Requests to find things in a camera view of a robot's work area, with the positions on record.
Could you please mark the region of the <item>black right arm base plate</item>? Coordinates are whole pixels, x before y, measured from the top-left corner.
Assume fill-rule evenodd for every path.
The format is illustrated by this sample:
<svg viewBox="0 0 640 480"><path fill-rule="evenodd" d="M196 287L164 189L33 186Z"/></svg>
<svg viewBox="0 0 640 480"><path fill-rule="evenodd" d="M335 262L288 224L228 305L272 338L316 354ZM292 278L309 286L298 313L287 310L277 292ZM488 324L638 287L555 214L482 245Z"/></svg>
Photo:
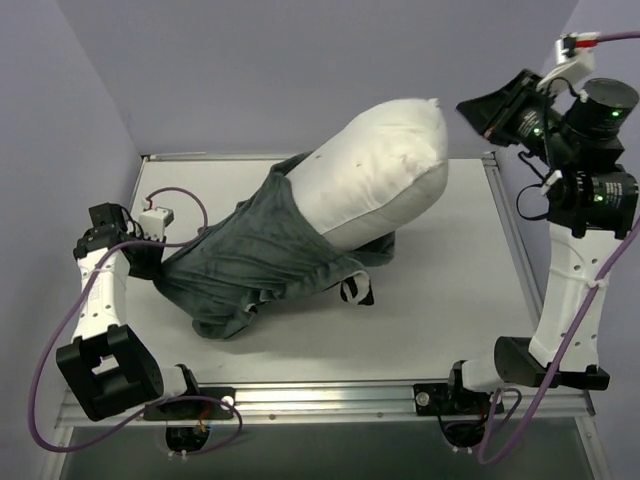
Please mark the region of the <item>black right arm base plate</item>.
<svg viewBox="0 0 640 480"><path fill-rule="evenodd" d="M413 385L414 409L418 416L485 416L491 395L472 392L447 382Z"/></svg>

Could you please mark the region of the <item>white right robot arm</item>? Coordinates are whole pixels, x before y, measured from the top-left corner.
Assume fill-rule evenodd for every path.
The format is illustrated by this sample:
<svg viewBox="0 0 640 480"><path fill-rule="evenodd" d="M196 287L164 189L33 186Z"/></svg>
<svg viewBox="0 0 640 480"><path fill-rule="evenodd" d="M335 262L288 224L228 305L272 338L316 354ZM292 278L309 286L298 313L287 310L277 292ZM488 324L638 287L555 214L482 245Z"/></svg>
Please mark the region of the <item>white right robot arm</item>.
<svg viewBox="0 0 640 480"><path fill-rule="evenodd" d="M497 146L521 145L547 173L538 187L547 200L551 257L541 316L532 337L498 338L485 357L453 366L444 400L469 411L480 392L506 385L605 390L599 323L610 268L631 239L639 199L624 170L618 134L639 101L624 82L593 78L556 112L551 86L530 70L500 90L459 103L471 127Z"/></svg>

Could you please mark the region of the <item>white pillow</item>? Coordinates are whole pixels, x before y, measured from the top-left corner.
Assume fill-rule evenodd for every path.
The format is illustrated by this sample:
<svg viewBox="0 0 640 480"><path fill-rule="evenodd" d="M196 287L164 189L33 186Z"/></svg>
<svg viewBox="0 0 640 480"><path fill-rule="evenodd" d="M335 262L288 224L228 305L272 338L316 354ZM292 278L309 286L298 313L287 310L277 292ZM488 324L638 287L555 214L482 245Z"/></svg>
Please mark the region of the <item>white pillow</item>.
<svg viewBox="0 0 640 480"><path fill-rule="evenodd" d="M449 177L437 99L396 99L357 115L288 173L294 202L333 246L349 251L425 213Z"/></svg>

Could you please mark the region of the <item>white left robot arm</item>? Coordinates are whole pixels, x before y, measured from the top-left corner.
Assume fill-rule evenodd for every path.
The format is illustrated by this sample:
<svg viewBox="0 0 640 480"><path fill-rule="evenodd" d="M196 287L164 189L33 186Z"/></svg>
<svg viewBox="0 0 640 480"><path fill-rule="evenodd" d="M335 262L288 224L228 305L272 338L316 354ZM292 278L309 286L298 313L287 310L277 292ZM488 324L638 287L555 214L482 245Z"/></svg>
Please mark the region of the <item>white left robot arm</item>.
<svg viewBox="0 0 640 480"><path fill-rule="evenodd" d="M89 215L92 225L73 249L83 297L72 339L56 351L60 372L92 421L165 398L177 418L194 417L202 395L193 373L182 364L160 367L126 320L127 281L159 275L173 211L148 206L132 218L104 203Z"/></svg>

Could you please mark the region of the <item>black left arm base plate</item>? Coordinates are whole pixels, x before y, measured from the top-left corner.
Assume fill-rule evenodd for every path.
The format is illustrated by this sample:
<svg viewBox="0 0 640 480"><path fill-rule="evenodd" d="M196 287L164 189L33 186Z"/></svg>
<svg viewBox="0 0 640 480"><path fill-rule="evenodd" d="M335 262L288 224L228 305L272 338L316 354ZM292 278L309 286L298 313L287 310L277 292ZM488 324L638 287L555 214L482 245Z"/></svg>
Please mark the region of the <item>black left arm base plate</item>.
<svg viewBox="0 0 640 480"><path fill-rule="evenodd" d="M178 420L230 420L233 413L229 405L234 405L236 389L231 386L202 386L195 396L206 400L185 400L156 406L146 410L146 421Z"/></svg>

